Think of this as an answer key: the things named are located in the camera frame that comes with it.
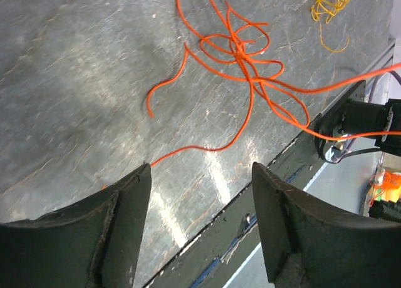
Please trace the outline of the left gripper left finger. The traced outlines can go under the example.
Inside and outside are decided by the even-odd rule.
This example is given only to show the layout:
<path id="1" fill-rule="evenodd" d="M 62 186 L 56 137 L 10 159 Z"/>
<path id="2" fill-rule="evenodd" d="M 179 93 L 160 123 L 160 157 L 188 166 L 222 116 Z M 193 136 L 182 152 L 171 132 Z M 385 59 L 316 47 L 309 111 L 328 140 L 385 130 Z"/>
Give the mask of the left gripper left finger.
<path id="1" fill-rule="evenodd" d="M 131 287 L 151 167 L 35 220 L 1 224 L 2 287 Z"/>

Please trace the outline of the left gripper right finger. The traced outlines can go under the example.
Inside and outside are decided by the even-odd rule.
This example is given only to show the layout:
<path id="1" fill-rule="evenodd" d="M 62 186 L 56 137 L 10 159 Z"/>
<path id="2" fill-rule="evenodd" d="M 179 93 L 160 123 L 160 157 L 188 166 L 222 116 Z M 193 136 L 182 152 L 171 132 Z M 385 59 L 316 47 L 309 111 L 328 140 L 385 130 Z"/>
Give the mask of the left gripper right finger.
<path id="1" fill-rule="evenodd" d="M 400 224 L 347 212 L 252 167 L 268 281 L 276 287 L 399 287 Z"/>

